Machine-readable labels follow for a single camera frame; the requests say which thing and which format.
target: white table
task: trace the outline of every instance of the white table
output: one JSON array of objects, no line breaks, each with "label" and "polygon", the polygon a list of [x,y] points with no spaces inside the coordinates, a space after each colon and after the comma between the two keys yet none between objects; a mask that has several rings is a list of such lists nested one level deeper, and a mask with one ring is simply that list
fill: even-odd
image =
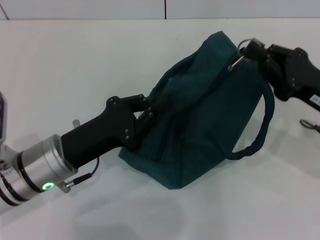
[{"label": "white table", "polygon": [[[320,19],[0,22],[0,91],[6,144],[22,151],[99,115],[111,96],[147,95],[173,64],[223,30],[234,43],[304,48],[320,67]],[[260,102],[238,148],[260,127]],[[318,240],[320,135],[299,119],[320,114],[276,101],[264,148],[225,160],[181,190],[168,190],[118,158],[69,194],[53,189],[0,217],[2,240]],[[90,172],[95,161],[79,169]]]}]

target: black cable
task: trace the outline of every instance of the black cable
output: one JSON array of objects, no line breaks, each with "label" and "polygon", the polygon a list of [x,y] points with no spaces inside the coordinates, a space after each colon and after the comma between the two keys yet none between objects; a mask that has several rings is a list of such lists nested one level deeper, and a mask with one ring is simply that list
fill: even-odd
[{"label": "black cable", "polygon": [[96,158],[96,165],[95,165],[95,167],[94,167],[91,175],[95,174],[95,172],[97,171],[97,169],[98,169],[98,167],[99,167],[99,162],[100,162],[100,157],[98,156],[98,157]]},{"label": "black cable", "polygon": [[96,158],[96,165],[95,165],[93,171],[91,173],[87,173],[85,175],[82,175],[82,176],[79,176],[79,177],[76,177],[75,179],[73,179],[72,182],[74,183],[74,185],[80,184],[83,181],[91,178],[93,176],[93,174],[95,174],[95,172],[97,171],[97,169],[99,167],[99,162],[100,162],[100,157],[98,156]]},{"label": "black cable", "polygon": [[310,129],[310,130],[316,130],[316,131],[320,131],[320,126],[319,125],[313,125],[310,122],[308,122],[307,120],[304,119],[300,119],[300,124],[302,126],[304,126],[306,129]]}]

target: bag handle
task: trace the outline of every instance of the bag handle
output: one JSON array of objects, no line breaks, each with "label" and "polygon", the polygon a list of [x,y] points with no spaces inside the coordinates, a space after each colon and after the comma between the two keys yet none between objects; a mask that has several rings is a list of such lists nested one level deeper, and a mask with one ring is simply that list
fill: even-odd
[{"label": "bag handle", "polygon": [[247,146],[243,150],[232,152],[224,149],[215,139],[213,139],[218,150],[225,156],[225,158],[229,160],[239,160],[243,157],[251,156],[258,152],[265,143],[268,127],[275,111],[275,97],[267,81],[261,79],[260,86],[264,98],[264,118],[261,124],[260,131],[252,144],[250,146]]}]

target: dark green tote bag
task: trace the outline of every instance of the dark green tote bag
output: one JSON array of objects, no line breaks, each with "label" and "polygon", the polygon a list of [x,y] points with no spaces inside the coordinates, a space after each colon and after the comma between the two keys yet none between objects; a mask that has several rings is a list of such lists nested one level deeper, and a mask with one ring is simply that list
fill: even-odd
[{"label": "dark green tote bag", "polygon": [[[238,59],[237,48],[222,32],[169,69],[150,96],[167,94],[173,108],[144,139],[138,152],[123,148],[119,157],[168,189],[180,189],[225,159],[251,156],[265,142],[275,109],[268,82],[252,62]],[[233,152],[261,96],[265,116],[251,146]]]}]

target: green led light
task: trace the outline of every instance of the green led light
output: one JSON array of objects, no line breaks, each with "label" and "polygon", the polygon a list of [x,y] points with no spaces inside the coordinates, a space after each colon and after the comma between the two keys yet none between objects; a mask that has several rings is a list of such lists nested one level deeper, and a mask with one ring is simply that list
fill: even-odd
[{"label": "green led light", "polygon": [[43,186],[42,186],[42,189],[43,190],[48,190],[48,189],[50,189],[50,188],[53,188],[54,187],[54,183],[53,182],[47,182],[46,184],[44,184]]}]

